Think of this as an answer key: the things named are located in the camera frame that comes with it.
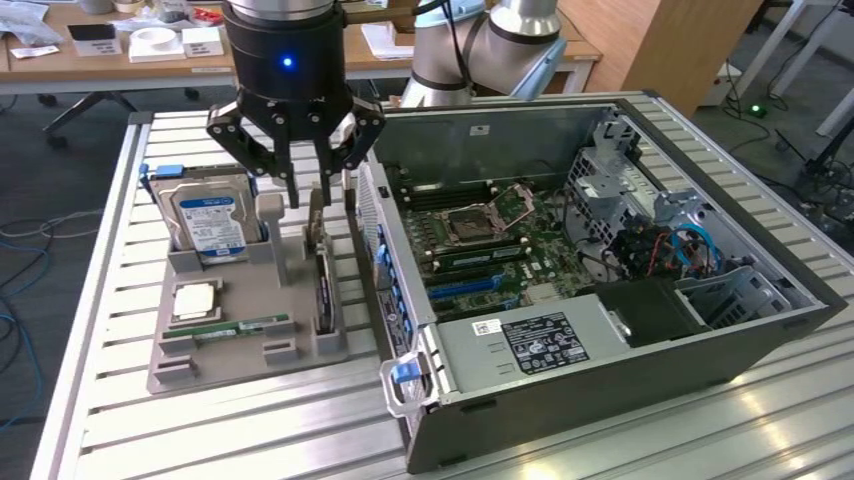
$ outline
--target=power supply label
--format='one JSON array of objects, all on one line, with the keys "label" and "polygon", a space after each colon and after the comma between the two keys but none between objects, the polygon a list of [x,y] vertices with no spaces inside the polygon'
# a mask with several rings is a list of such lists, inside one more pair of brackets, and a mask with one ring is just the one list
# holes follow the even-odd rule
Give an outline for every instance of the power supply label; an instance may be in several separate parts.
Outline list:
[{"label": "power supply label", "polygon": [[590,360],[563,313],[502,325],[519,369],[529,375]]},{"label": "power supply label", "polygon": [[246,249],[243,228],[232,218],[231,197],[200,198],[180,202],[187,233],[196,251],[207,257],[235,255]]}]

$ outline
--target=floor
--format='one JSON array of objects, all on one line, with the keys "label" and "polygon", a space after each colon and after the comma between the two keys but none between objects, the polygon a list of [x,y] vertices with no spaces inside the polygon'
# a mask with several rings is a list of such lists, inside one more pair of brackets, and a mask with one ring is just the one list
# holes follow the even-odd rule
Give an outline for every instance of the floor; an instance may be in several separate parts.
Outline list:
[{"label": "floor", "polygon": [[[743,38],[733,55],[737,67],[746,68],[767,34],[769,30],[763,29]],[[745,96],[746,104],[762,99],[765,82],[791,51],[791,43],[781,48]],[[769,117],[761,121],[762,124],[787,132],[793,142],[802,145],[805,150],[821,149],[827,140],[815,136],[813,131],[853,85],[854,71],[815,57],[786,95],[790,111],[783,113],[770,107]],[[128,93],[127,97],[140,110],[176,111],[204,109],[210,104],[228,100],[234,94],[224,87],[200,91],[202,99],[196,102],[187,100],[180,90]],[[80,95],[59,95],[58,98],[60,105],[68,106]],[[0,104],[8,105],[9,100],[0,99]],[[39,105],[34,96],[21,96],[15,107],[0,115],[0,144],[7,152],[0,160],[0,224],[30,218],[48,219],[103,207],[124,134],[126,112],[111,103],[87,112],[84,118],[62,131],[71,144],[66,151],[55,151],[39,141],[39,129],[56,113],[58,109]],[[761,134],[758,128],[733,120],[719,109],[701,110],[694,120],[727,148]],[[738,156],[759,174],[790,182],[795,180],[801,169],[799,160],[791,151],[779,152],[775,143],[771,138],[751,144],[739,149]],[[853,154],[854,139],[849,139],[839,158],[854,158]],[[847,248],[854,248],[847,229],[821,216],[817,222],[827,227]],[[95,219],[82,219],[58,230],[58,233],[86,230],[94,225]],[[16,241],[16,244],[40,247],[44,240],[36,237]],[[27,478],[30,473],[94,240],[94,236],[56,240],[51,247],[47,275],[32,288],[9,299],[17,318],[32,335],[46,390],[36,407],[27,414],[25,422],[0,432],[0,480]],[[30,252],[0,249],[0,278],[5,279],[12,274],[30,261],[31,255]],[[0,359],[7,358],[8,353],[9,344],[3,342]],[[34,370],[25,356],[21,356],[12,368],[0,375],[0,419],[16,415],[27,406],[32,393]]]}]

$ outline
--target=robotic arm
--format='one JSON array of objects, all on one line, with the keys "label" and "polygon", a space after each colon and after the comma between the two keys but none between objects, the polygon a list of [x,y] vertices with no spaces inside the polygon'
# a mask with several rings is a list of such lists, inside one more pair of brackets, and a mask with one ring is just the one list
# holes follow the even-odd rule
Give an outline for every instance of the robotic arm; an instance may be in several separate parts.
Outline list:
[{"label": "robotic arm", "polygon": [[[566,46],[555,3],[503,0],[487,15],[483,0],[424,0],[414,9],[350,14],[338,0],[227,0],[223,14],[239,90],[235,102],[211,109],[208,134],[255,175],[287,185],[291,208],[299,207],[299,190],[290,147],[312,142],[330,205],[331,177],[359,166],[384,125],[379,104],[354,97],[347,86],[344,27],[419,17],[404,106],[465,103],[471,81],[531,100]],[[355,129],[332,148],[330,135],[348,114]],[[252,138],[244,120],[271,144]]]}]

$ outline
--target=slotted metal surface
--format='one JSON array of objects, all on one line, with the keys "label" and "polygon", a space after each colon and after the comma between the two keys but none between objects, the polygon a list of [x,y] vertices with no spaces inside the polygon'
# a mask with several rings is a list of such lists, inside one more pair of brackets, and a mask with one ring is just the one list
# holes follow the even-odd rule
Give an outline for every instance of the slotted metal surface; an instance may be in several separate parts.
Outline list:
[{"label": "slotted metal surface", "polygon": [[[850,256],[663,102],[623,95],[850,299]],[[340,196],[326,213],[359,355],[340,365],[238,385],[166,397],[146,391],[167,230],[134,172],[143,159],[152,166],[232,163],[207,140],[206,115],[159,114],[151,125],[128,129],[34,478],[410,478],[396,422],[383,405]],[[653,149],[642,149],[659,180],[685,185]],[[307,188],[318,178],[308,148],[295,147],[294,158]],[[278,188],[259,183],[262,191]],[[287,212],[286,232],[299,231],[306,210]],[[418,478],[851,478],[851,372],[850,307],[730,384]]]}]

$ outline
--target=red cable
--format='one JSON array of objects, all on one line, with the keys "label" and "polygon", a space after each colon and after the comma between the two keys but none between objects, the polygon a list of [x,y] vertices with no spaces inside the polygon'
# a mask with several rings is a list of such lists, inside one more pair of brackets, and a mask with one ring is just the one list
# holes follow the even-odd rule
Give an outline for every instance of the red cable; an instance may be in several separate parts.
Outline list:
[{"label": "red cable", "polygon": [[655,267],[655,257],[658,256],[658,249],[662,246],[662,239],[665,237],[667,237],[667,235],[670,235],[669,233],[662,233],[658,235],[658,238],[655,239],[655,248],[653,249],[653,257],[650,258],[650,268],[646,271],[646,276],[649,277],[650,275],[653,275],[653,267]]}]

